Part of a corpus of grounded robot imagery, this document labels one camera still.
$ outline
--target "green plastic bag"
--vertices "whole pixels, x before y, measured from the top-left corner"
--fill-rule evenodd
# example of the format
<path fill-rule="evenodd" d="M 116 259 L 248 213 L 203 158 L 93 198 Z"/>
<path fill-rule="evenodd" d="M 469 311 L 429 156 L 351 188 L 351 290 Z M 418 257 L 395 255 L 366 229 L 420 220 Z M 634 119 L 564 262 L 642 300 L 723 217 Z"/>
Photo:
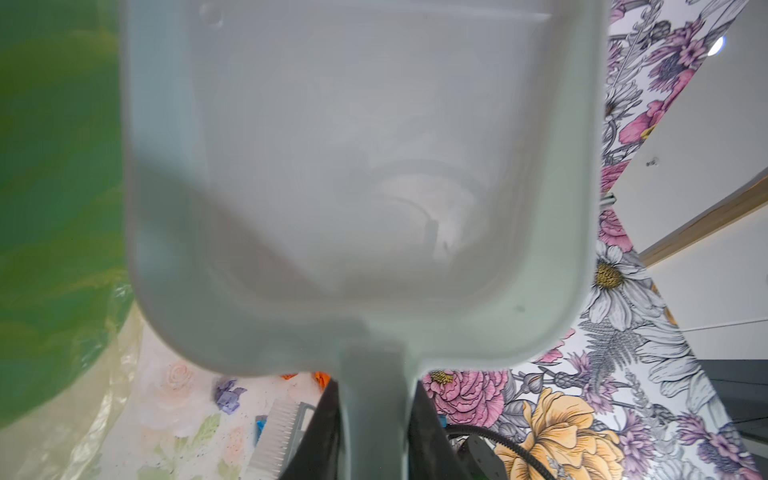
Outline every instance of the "green plastic bag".
<path fill-rule="evenodd" d="M 0 32 L 3 428 L 94 364 L 133 295 L 117 2 L 6 2 Z"/>

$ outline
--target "yellow flower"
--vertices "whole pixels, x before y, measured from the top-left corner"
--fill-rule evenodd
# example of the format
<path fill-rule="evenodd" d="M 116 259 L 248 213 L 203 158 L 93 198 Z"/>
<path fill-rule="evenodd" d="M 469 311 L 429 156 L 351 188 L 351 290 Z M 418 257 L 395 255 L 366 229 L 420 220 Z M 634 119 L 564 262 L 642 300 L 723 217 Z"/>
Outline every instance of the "yellow flower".
<path fill-rule="evenodd" d="M 555 477 L 559 464 L 573 480 L 621 480 L 624 468 L 619 462 L 624 453 L 617 447 L 619 438 L 611 430 L 590 430 L 594 410 L 581 398 L 544 389 L 536 411 L 531 414 L 531 406 L 526 403 L 523 415 L 531 433 L 521 447 Z M 503 445 L 497 445 L 496 454 L 504 461 L 511 480 L 543 480 L 533 467 Z"/>

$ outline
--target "recessed light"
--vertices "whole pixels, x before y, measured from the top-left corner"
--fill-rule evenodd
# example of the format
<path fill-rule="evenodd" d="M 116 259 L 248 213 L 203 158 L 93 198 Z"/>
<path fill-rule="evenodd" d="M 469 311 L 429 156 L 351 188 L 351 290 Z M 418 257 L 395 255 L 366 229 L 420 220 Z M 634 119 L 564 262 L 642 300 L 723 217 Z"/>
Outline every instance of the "recessed light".
<path fill-rule="evenodd" d="M 715 44 L 712 45 L 712 48 L 707 52 L 707 57 L 711 57 L 712 55 L 717 55 L 717 52 L 722 50 L 723 45 L 725 45 L 725 37 L 720 37 L 715 41 Z"/>

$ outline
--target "dustpan handle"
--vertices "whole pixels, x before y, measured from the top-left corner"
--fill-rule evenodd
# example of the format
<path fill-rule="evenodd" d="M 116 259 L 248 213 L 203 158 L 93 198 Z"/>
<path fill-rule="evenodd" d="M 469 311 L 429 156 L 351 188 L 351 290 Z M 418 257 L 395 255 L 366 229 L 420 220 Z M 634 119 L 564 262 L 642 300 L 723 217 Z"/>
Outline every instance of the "dustpan handle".
<path fill-rule="evenodd" d="M 346 480 L 405 480 L 415 379 L 398 346 L 353 346 L 339 375 Z"/>

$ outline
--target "wooden beam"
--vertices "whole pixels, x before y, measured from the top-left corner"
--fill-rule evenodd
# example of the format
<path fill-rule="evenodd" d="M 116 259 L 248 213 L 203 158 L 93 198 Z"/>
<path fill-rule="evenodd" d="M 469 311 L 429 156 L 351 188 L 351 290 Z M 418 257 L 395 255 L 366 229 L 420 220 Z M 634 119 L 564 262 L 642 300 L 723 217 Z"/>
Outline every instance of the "wooden beam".
<path fill-rule="evenodd" d="M 645 266 L 659 263 L 768 204 L 768 171 L 640 253 Z"/>

